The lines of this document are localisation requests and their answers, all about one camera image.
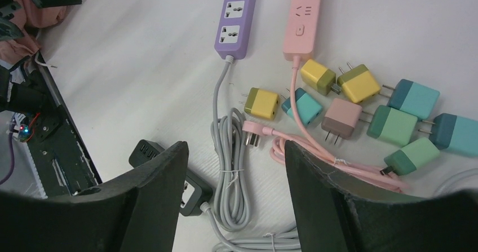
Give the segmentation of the teal cube plug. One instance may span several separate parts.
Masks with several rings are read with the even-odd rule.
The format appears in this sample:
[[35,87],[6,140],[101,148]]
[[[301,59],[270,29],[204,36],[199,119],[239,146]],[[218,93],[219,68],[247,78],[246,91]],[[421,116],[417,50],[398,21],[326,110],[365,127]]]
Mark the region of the teal cube plug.
[[[282,110],[292,119],[295,120],[290,97],[281,95],[284,101],[281,104]],[[296,107],[302,124],[307,127],[322,112],[323,106],[303,88],[299,87],[295,90]]]

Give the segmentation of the teal USB charger plug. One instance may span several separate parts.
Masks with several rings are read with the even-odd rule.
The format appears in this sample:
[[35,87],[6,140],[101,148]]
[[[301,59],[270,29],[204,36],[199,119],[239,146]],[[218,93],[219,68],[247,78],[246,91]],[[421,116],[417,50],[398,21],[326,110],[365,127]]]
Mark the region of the teal USB charger plug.
[[426,120],[431,115],[440,92],[408,79],[401,79],[395,87],[382,85],[391,90],[387,106]]
[[427,133],[429,140],[439,150],[477,157],[477,120],[442,113],[432,121],[422,122],[430,124],[431,129],[419,131]]

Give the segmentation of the yellow charger plug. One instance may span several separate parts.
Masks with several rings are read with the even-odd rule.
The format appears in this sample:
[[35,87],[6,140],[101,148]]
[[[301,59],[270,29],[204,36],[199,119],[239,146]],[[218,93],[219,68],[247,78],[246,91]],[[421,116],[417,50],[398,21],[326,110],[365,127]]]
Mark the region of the yellow charger plug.
[[313,59],[305,62],[300,70],[300,75],[305,84],[319,94],[327,96],[330,92],[340,94],[342,88],[337,83],[336,73]]
[[268,121],[275,119],[280,101],[278,93],[252,87],[248,94],[241,96],[246,98],[245,102],[241,102],[246,114]]

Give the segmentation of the green cube plug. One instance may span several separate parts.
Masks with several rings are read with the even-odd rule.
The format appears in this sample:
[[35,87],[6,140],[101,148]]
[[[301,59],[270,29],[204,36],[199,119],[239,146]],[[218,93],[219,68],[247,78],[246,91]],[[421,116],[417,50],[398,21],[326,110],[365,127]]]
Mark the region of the green cube plug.
[[440,150],[428,139],[419,138],[384,158],[382,175],[408,175],[438,158]]
[[395,108],[380,105],[374,112],[366,134],[398,147],[408,145],[418,118]]

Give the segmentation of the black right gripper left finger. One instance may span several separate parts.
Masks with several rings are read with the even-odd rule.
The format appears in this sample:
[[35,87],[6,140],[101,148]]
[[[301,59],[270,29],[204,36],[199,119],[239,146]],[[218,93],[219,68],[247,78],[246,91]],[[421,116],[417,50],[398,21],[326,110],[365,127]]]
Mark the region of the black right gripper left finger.
[[188,144],[75,196],[1,193],[2,251],[171,251]]

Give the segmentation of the pink power strip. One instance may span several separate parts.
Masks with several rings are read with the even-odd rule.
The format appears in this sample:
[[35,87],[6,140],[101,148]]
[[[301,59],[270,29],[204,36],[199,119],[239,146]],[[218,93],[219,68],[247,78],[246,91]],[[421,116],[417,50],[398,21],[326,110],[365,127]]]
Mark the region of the pink power strip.
[[286,60],[313,56],[320,4],[321,0],[291,0],[283,45]]

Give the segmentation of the yellow cube plug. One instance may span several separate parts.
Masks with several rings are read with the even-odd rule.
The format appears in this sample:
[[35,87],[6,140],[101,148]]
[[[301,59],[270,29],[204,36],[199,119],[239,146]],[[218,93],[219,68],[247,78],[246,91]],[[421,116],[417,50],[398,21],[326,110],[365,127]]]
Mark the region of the yellow cube plug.
[[349,70],[346,72],[339,67],[341,75],[337,78],[337,84],[351,102],[362,103],[379,94],[382,88],[365,64],[352,67],[347,62],[347,65]]

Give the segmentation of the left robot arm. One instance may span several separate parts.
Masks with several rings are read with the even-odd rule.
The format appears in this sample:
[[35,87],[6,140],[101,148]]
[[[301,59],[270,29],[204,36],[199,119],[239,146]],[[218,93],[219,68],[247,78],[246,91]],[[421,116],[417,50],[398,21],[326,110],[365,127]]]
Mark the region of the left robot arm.
[[11,73],[25,63],[37,61],[41,46],[37,34],[63,21],[70,6],[82,0],[1,0],[1,110],[37,113],[48,101],[44,91],[25,77],[24,83],[12,80]]

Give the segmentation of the purple power strip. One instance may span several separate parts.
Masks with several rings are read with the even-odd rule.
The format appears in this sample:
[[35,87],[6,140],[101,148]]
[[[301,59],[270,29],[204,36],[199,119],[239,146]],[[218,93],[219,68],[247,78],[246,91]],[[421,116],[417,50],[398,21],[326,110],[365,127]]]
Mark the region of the purple power strip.
[[214,49],[222,59],[246,57],[256,0],[224,0]]

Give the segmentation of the small black power strip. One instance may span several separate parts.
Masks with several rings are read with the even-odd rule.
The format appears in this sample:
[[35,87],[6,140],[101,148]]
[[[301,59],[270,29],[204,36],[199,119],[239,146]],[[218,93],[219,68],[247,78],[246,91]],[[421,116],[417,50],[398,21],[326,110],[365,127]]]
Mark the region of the small black power strip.
[[[156,142],[142,139],[140,140],[129,156],[129,164],[136,168],[159,154],[165,148]],[[180,213],[182,216],[200,216],[202,210],[200,206],[204,202],[209,202],[213,196],[213,187],[203,180],[191,169],[187,170],[185,183],[183,188],[182,201],[180,205]]]

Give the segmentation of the beige pink charger plug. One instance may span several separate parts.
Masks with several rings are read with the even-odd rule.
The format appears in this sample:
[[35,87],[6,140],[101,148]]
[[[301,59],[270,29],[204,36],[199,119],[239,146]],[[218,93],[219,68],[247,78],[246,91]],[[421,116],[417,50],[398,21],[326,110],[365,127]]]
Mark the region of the beige pink charger plug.
[[357,137],[357,126],[369,124],[364,118],[365,112],[361,105],[342,98],[333,98],[321,122],[321,128],[326,132],[324,141],[335,136],[334,145],[339,139],[352,140]]

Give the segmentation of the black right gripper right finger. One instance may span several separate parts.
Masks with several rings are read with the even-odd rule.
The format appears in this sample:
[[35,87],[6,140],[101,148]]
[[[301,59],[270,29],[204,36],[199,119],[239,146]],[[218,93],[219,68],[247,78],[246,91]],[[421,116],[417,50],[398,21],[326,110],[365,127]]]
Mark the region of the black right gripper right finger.
[[420,198],[363,182],[288,141],[302,251],[476,251],[477,190]]

